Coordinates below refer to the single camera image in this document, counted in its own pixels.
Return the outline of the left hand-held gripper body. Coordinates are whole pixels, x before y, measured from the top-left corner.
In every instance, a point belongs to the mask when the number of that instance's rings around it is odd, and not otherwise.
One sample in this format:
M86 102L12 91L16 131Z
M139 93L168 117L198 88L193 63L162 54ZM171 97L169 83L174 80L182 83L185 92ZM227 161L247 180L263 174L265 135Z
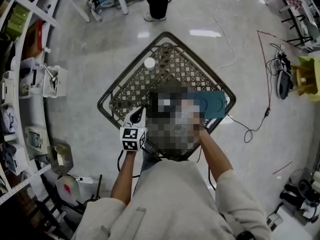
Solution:
M140 106L125 116L119 135L124 151L139 151L142 149L148 132L146 127L146 112L146 108Z

